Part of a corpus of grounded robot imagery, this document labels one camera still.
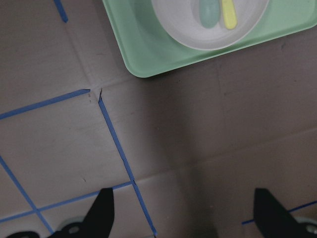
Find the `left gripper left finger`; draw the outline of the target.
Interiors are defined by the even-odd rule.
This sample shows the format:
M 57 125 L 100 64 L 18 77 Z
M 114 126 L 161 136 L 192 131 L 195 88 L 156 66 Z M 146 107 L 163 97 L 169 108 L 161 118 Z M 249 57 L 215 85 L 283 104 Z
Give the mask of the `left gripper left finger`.
M 112 188 L 100 190 L 82 222 L 74 222 L 55 231 L 51 238 L 107 238 L 114 223 Z

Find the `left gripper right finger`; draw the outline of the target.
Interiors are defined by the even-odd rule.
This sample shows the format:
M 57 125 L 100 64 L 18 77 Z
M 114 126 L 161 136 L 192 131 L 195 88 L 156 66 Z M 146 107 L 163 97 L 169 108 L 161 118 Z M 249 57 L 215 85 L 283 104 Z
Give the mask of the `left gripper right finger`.
M 315 238 L 317 223 L 295 219 L 266 188 L 254 192 L 253 219 L 265 238 Z

